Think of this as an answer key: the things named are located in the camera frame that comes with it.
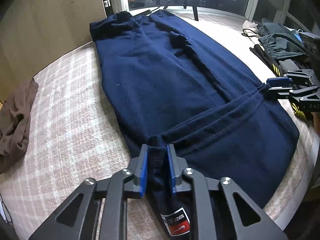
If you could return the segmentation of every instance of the wooden wall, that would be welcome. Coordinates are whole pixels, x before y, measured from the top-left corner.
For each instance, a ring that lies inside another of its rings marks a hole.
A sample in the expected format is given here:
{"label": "wooden wall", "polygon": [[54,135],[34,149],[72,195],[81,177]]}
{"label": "wooden wall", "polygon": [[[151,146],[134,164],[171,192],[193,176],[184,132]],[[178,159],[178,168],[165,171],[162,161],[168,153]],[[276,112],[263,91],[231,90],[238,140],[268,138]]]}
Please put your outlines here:
{"label": "wooden wall", "polygon": [[91,41],[102,0],[15,0],[0,21],[0,101],[19,84]]}

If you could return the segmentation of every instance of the brown shirt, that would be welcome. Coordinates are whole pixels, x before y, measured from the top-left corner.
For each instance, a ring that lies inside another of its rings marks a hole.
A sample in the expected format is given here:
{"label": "brown shirt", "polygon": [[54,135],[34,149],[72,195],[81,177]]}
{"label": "brown shirt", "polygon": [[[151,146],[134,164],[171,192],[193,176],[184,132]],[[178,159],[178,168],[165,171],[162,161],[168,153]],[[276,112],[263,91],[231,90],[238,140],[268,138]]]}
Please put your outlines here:
{"label": "brown shirt", "polygon": [[7,98],[0,110],[0,174],[26,153],[30,111],[38,87],[34,78],[24,82]]}

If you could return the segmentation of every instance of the bolt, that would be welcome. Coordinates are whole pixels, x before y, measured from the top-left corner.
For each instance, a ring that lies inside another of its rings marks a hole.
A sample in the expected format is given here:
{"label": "bolt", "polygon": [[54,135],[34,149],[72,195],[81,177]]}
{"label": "bolt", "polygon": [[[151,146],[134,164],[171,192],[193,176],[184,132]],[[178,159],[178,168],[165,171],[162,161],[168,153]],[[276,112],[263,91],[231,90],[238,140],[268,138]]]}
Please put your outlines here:
{"label": "bolt", "polygon": [[194,173],[194,170],[192,168],[186,168],[183,170],[183,173],[186,175],[191,175]]}
{"label": "bolt", "polygon": [[93,178],[87,178],[84,180],[84,183],[86,185],[93,185],[94,184],[94,179]]}
{"label": "bolt", "polygon": [[222,182],[222,184],[224,184],[224,185],[228,185],[228,184],[231,184],[232,179],[230,179],[229,177],[223,177],[223,178],[221,179],[221,182]]}
{"label": "bolt", "polygon": [[122,172],[123,172],[125,175],[130,175],[130,174],[132,173],[129,169],[123,169]]}

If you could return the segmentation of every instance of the sweatpants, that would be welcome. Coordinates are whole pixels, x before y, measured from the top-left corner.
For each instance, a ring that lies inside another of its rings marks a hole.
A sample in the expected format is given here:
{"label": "sweatpants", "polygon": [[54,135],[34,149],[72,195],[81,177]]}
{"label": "sweatpants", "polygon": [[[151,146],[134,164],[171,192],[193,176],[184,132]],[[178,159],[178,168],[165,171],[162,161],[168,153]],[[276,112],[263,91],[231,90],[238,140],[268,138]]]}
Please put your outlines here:
{"label": "sweatpants", "polygon": [[138,17],[120,12],[91,23],[90,32],[102,88],[131,156],[149,145],[148,198],[172,239],[188,239],[188,227],[179,229],[179,222],[169,227],[167,216],[178,211],[192,227],[192,200],[170,193],[168,144],[204,176],[232,178],[263,208],[299,137],[278,101],[264,98],[269,85],[226,48],[165,10]]}

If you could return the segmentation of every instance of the nike label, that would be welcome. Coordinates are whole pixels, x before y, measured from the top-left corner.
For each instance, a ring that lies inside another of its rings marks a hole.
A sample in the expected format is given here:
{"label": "nike label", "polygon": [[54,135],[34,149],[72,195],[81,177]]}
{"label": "nike label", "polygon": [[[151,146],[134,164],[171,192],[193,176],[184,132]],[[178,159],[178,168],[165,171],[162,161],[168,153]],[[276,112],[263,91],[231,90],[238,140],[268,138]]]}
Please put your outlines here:
{"label": "nike label", "polygon": [[190,220],[183,208],[161,217],[170,236],[181,236],[190,232]]}

